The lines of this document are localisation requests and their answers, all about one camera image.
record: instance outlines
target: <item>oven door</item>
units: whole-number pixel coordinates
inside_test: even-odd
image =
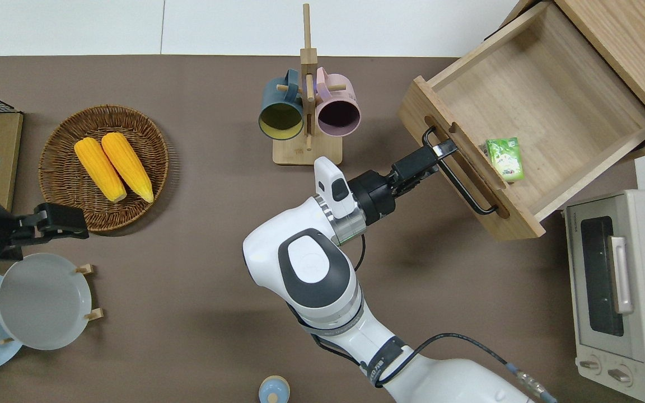
[[[628,211],[624,194],[568,207],[572,287],[579,344],[643,362]]]

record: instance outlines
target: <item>blue mug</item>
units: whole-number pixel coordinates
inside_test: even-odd
[[[271,79],[263,90],[258,116],[260,130],[274,140],[289,140],[302,132],[302,97],[298,93],[300,74],[289,69],[285,77]],[[287,89],[277,89],[285,85]]]

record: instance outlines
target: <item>open drawer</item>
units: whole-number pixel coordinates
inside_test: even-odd
[[[498,240],[540,237],[540,221],[645,140],[645,107],[556,5],[541,2],[432,79],[414,80],[399,117],[447,158]],[[479,146],[517,137],[525,178],[506,183]]]

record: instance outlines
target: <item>corn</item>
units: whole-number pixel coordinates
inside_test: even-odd
[[[120,202],[126,197],[121,179],[118,178],[98,141],[92,137],[83,138],[74,145],[74,152],[106,199]]]
[[[153,203],[153,187],[141,161],[121,133],[108,133],[101,139],[103,151],[115,166],[118,174],[134,193]]]

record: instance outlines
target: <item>green juice box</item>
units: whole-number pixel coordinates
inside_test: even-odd
[[[524,179],[522,155],[516,137],[487,140],[485,154],[505,181],[512,183]]]

